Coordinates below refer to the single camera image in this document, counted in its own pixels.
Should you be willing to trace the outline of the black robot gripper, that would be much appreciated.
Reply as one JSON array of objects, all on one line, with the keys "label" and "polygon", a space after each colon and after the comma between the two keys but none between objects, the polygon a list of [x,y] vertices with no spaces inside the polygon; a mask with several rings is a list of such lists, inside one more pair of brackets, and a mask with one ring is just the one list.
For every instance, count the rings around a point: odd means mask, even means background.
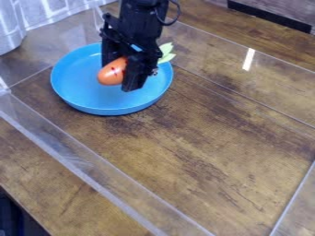
[{"label": "black robot gripper", "polygon": [[[122,82],[124,92],[142,89],[158,68],[163,53],[156,41],[163,27],[170,25],[167,10],[168,0],[120,0],[118,17],[103,14],[103,65],[128,56]],[[134,45],[144,54],[135,54]]]}]

